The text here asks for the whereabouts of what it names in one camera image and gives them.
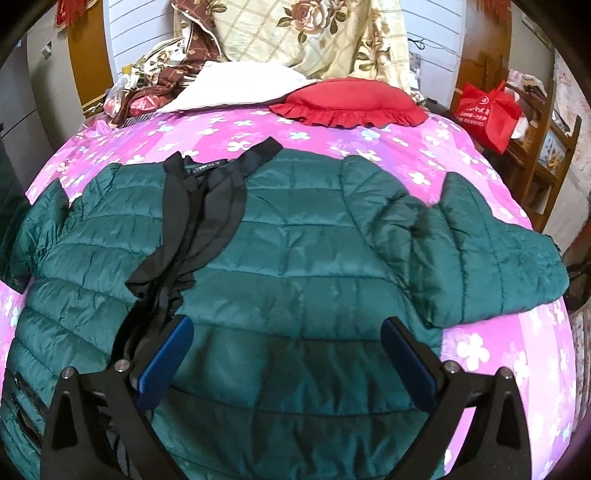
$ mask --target cable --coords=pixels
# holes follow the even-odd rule
[[[425,38],[421,38],[421,37],[418,37],[418,38],[410,38],[409,37],[408,38],[408,41],[411,42],[411,43],[414,43],[419,50],[425,50],[425,48],[429,47],[429,48],[434,48],[436,50],[443,50],[443,51],[446,51],[448,53],[451,53],[452,55],[454,55],[454,56],[456,56],[456,57],[458,57],[460,59],[462,58],[462,56],[459,55],[456,51],[453,51],[450,48],[447,48],[447,47],[444,47],[442,45],[439,45],[439,44],[437,44],[435,42],[432,42],[431,40],[426,40]]]

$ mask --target metal screw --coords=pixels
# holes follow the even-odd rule
[[[513,372],[509,368],[507,368],[507,367],[501,367],[499,369],[499,373],[506,380],[509,380],[510,378],[513,378]]]
[[[449,374],[457,374],[462,370],[462,367],[460,367],[460,364],[454,360],[448,360],[447,362],[444,362],[443,369]]]
[[[76,370],[74,370],[73,367],[65,367],[65,369],[61,371],[61,377],[67,380],[68,378],[73,377],[74,373],[76,373]]]
[[[115,370],[118,372],[125,372],[126,370],[131,367],[131,363],[129,360],[117,360],[115,362]]]

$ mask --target red tassel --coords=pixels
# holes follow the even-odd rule
[[[70,27],[86,12],[87,0],[59,0],[56,13],[56,26]]]

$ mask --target wooden door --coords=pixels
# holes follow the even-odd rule
[[[489,91],[501,80],[506,80],[508,73],[511,20],[506,24],[499,23],[479,10],[476,0],[466,0],[465,29],[452,111],[455,111],[460,100],[457,90],[463,90],[466,83]]]
[[[103,0],[67,31],[68,48],[76,89],[85,110],[113,86],[105,40]]]

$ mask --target plastic bag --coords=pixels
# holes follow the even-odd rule
[[[113,85],[113,88],[109,90],[105,98],[105,106],[103,107],[105,113],[111,118],[117,115],[117,112],[121,109],[123,98],[127,91],[129,91],[131,83],[131,77],[127,74],[121,75],[117,82]]]
[[[470,136],[485,148],[502,154],[509,144],[521,108],[505,92],[505,82],[489,93],[466,84],[456,117]]]

